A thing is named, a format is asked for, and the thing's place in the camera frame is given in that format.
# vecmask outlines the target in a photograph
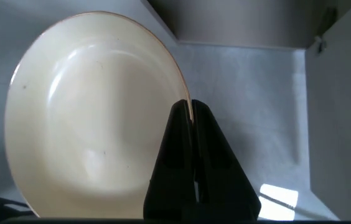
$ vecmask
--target white plate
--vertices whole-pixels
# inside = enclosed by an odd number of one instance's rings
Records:
[[[9,87],[12,176],[40,217],[142,218],[171,106],[190,102],[163,44],[109,12],[73,16],[25,53]]]

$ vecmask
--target white surface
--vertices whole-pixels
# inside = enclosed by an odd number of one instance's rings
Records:
[[[105,12],[59,22],[10,82],[12,176],[40,217],[142,218],[171,106],[181,99],[190,101],[176,62],[144,27]]]
[[[312,191],[351,220],[351,10],[306,52]]]
[[[20,4],[21,8],[29,6],[28,1],[9,2]],[[53,17],[62,19],[72,13],[69,9],[77,8],[79,11],[73,13],[76,14],[88,7],[80,2],[63,5],[48,2],[52,3],[50,7],[43,7],[39,2],[32,4],[34,13],[40,15],[38,18],[16,13],[11,5],[0,7],[0,197],[18,201],[22,201],[22,197],[15,188],[4,155],[7,86],[31,42],[57,21]],[[143,25],[151,30],[156,23],[149,17],[137,21],[147,21]],[[158,31],[155,34],[160,38],[160,33],[165,31]],[[335,219],[309,190],[304,52],[197,45],[173,46],[170,50],[183,71],[192,98],[213,108],[256,191],[262,184],[297,190],[295,219]],[[247,89],[251,89],[250,93],[241,92]],[[257,114],[264,119],[257,119]]]

